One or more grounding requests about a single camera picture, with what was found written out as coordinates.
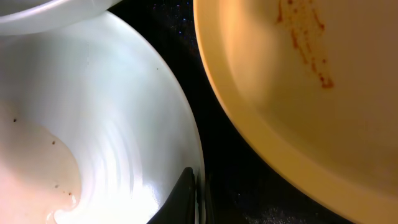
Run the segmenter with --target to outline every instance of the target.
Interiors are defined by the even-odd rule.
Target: black granite surface
[[[124,0],[110,11],[148,40],[184,90],[200,133],[206,176],[211,177],[216,223],[350,223],[274,172],[231,124],[201,64],[192,3]]]

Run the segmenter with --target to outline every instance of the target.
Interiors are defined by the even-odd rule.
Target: pinkish liquid
[[[0,102],[0,223],[54,224],[54,212],[75,208],[80,194],[66,145]]]

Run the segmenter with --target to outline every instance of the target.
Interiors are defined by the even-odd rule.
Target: dark countertop
[[[192,0],[124,0],[110,11],[147,39],[184,90],[200,133],[217,223],[350,223],[273,171],[231,124],[200,60]]]

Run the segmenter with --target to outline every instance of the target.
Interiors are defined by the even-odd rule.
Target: reddish-brown sauce stain
[[[322,42],[325,25],[313,0],[279,0],[276,24],[282,24],[290,32],[293,48],[297,49],[303,63],[306,65],[308,58],[311,59],[308,72],[320,79],[322,88],[333,88],[335,84],[329,76]]]

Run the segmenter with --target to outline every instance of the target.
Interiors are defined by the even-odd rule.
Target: yellow bowl
[[[398,2],[196,0],[224,110],[280,175],[360,223],[398,223]]]

